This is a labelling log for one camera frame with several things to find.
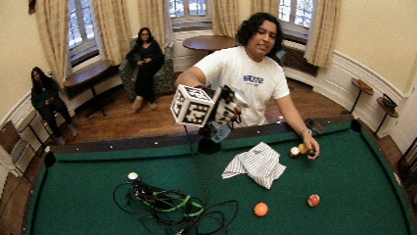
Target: pool table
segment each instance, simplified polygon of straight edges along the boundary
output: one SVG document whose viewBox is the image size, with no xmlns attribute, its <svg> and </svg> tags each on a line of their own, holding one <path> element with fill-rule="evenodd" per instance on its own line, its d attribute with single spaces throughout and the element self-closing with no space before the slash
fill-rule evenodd
<svg viewBox="0 0 417 235">
<path fill-rule="evenodd" d="M 29 201 L 26 234 L 196 234 L 196 227 L 201 233 L 222 229 L 233 235 L 415 234 L 403 189 L 373 134 L 351 116 L 315 122 L 325 132 L 314 133 L 321 143 L 314 161 L 305 155 L 290 158 L 301 139 L 286 123 L 233 129 L 209 155 L 197 151 L 196 133 L 50 147 Z M 234 156 L 261 142 L 285 166 L 269 189 L 247 174 L 221 177 Z M 176 233 L 178 225 L 164 228 L 145 203 L 126 205 L 130 172 L 146 185 L 200 199 L 202 211 L 217 212 L 223 221 L 201 219 L 182 233 Z M 314 208 L 307 205 L 313 194 L 321 197 Z M 262 217 L 254 215 L 259 202 L 267 204 Z"/>
</svg>

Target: woman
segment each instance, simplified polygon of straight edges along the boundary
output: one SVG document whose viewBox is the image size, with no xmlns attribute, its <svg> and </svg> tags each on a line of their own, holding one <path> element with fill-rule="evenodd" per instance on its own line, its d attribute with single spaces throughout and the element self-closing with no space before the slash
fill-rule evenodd
<svg viewBox="0 0 417 235">
<path fill-rule="evenodd" d="M 138 32 L 136 45 L 126 55 L 132 65 L 138 66 L 138 75 L 136 79 L 136 94 L 132 110 L 136 112 L 144 102 L 149 102 L 149 107 L 156 109 L 156 96 L 153 91 L 153 76 L 164 64 L 164 55 L 158 43 L 153 39 L 150 30 L 142 27 Z"/>
<path fill-rule="evenodd" d="M 30 103 L 34 109 L 38 111 L 41 118 L 46 121 L 58 143 L 64 145 L 65 139 L 56 124 L 54 112 L 62 115 L 73 136 L 77 136 L 78 130 L 73 124 L 66 105 L 58 97 L 57 83 L 50 77 L 44 74 L 42 70 L 38 67 L 34 67 L 30 70 L 30 81 Z"/>
</svg>

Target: wristband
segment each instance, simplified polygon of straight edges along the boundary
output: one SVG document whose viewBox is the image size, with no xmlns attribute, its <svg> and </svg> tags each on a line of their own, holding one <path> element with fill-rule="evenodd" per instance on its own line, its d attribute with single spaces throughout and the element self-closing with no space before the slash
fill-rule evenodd
<svg viewBox="0 0 417 235">
<path fill-rule="evenodd" d="M 313 131 L 309 128 L 301 130 L 301 136 L 303 135 L 303 132 L 309 132 L 310 135 L 313 135 Z"/>
</svg>

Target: black outfit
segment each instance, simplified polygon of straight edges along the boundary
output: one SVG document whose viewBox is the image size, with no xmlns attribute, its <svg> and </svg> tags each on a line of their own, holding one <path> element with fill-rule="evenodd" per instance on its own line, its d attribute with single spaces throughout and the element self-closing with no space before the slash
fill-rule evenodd
<svg viewBox="0 0 417 235">
<path fill-rule="evenodd" d="M 52 104 L 46 105 L 48 99 L 53 98 Z M 30 89 L 30 103 L 34 109 L 38 111 L 41 118 L 46 121 L 53 135 L 58 138 L 61 137 L 61 131 L 56 124 L 54 113 L 57 112 L 62 115 L 68 124 L 72 124 L 72 118 L 68 112 L 66 105 L 61 98 L 58 97 L 58 86 L 56 81 L 44 76 L 41 82 L 33 82 L 33 88 Z"/>
<path fill-rule="evenodd" d="M 149 47 L 144 48 L 142 41 L 137 41 L 133 49 L 126 55 L 126 59 L 132 65 L 137 65 L 140 60 L 150 58 L 150 62 L 142 63 L 138 67 L 136 94 L 153 103 L 156 99 L 153 91 L 153 76 L 164 64 L 164 54 L 161 53 L 158 43 L 154 40 L 149 43 Z"/>
</svg>

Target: dark hair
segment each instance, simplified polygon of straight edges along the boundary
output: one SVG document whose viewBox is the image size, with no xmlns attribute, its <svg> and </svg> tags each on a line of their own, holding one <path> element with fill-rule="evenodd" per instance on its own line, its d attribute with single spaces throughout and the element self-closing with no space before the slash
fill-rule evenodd
<svg viewBox="0 0 417 235">
<path fill-rule="evenodd" d="M 33 79 L 33 72 L 37 72 L 38 74 L 38 77 L 40 77 L 40 80 L 41 80 L 41 83 L 37 82 L 34 79 Z M 33 89 L 41 89 L 41 87 L 44 86 L 45 88 L 52 88 L 52 78 L 48 77 L 42 70 L 40 69 L 40 67 L 34 67 L 33 69 L 30 69 L 30 73 L 29 73 L 29 78 L 30 78 L 30 83 L 32 83 L 32 87 Z"/>
<path fill-rule="evenodd" d="M 239 28 L 235 33 L 235 41 L 242 45 L 246 46 L 249 39 L 257 33 L 261 24 L 263 21 L 269 21 L 275 25 L 275 38 L 274 38 L 274 45 L 267 53 L 267 56 L 274 56 L 275 52 L 282 48 L 282 30 L 281 25 L 278 24 L 277 18 L 269 13 L 255 13 L 249 17 L 247 20 L 242 21 Z"/>
<path fill-rule="evenodd" d="M 148 34 L 149 34 L 149 40 L 148 40 L 148 42 L 153 41 L 153 36 L 152 36 L 152 33 L 150 33 L 150 29 L 149 29 L 148 27 L 142 27 L 142 28 L 140 29 L 140 32 L 138 32 L 138 38 L 136 39 L 136 42 L 137 42 L 140 45 L 144 44 L 144 41 L 142 41 L 142 38 L 141 38 L 141 34 L 142 34 L 144 31 L 146 31 Z"/>
</svg>

